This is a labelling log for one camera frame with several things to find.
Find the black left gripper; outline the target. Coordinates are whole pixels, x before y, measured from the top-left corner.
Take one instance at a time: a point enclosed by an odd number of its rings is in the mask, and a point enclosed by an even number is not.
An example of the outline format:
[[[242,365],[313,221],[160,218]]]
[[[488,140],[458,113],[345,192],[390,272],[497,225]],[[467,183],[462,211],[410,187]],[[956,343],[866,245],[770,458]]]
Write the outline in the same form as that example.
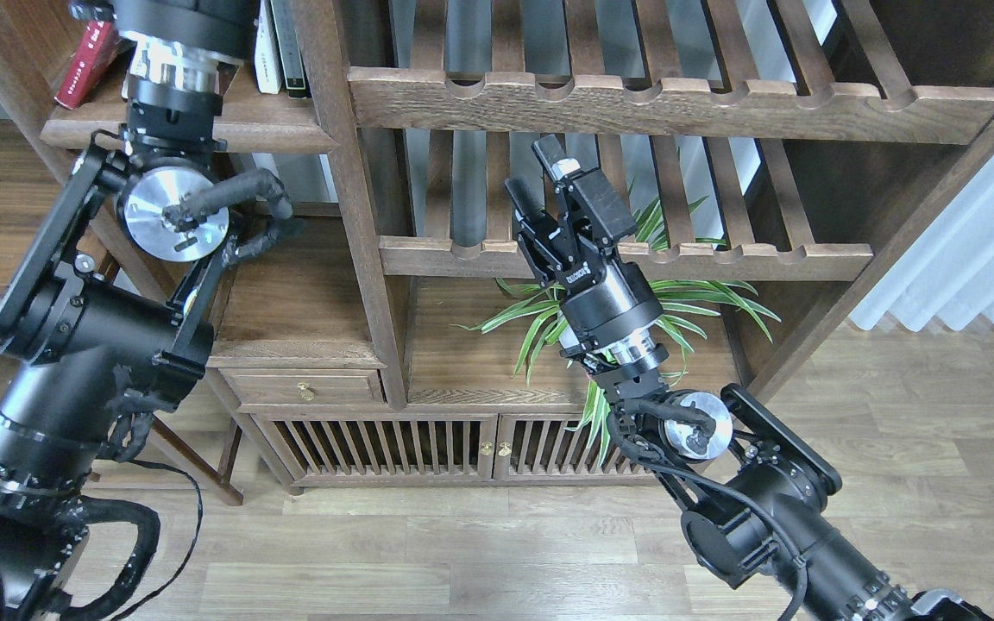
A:
[[[225,66],[251,59],[256,1],[72,1],[76,20],[115,25],[135,43],[129,97],[220,94]]]

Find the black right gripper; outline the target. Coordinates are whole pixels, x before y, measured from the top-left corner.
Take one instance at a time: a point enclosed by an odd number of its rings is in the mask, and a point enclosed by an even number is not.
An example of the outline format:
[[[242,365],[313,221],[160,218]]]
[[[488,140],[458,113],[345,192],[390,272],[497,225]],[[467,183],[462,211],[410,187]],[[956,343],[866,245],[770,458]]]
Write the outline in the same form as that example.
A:
[[[513,234],[543,286],[560,285],[559,308],[584,348],[567,357],[592,376],[619,371],[639,376],[668,356],[651,337],[663,307],[638,265],[623,262],[616,244],[638,225],[599,168],[584,170],[555,135],[532,143],[555,185],[559,220],[535,200],[527,179],[505,180],[513,204]]]

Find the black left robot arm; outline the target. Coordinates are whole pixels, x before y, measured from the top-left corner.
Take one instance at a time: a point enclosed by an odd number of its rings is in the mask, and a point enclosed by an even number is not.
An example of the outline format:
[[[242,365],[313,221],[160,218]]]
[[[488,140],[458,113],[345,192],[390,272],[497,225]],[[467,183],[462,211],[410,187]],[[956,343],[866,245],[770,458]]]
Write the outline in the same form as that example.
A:
[[[135,462],[213,345],[226,267],[296,235],[264,169],[220,180],[222,67],[251,59],[255,1],[74,1],[135,43],[123,149],[91,142],[0,299],[0,349],[21,366],[0,400],[0,620],[122,616],[160,535],[157,512],[82,494],[97,459]],[[139,248],[191,268],[165,303],[100,279],[79,237],[115,202]]]

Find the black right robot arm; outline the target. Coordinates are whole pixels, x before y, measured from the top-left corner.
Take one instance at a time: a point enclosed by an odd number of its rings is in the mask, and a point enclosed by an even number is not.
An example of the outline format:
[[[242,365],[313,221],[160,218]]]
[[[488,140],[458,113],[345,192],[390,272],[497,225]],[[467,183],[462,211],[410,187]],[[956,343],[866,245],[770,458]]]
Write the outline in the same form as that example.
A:
[[[985,620],[950,590],[911,596],[856,550],[823,517],[843,484],[839,472],[742,386],[667,388],[659,372],[667,351],[650,334],[663,307],[618,252],[638,225],[607,177],[584,170],[555,136],[532,149],[560,216],[548,215],[523,179],[506,187],[533,274],[563,288],[563,356],[605,393],[616,447],[682,507],[680,528],[697,561],[731,588],[773,575],[790,593],[785,620],[798,610],[817,620]]]

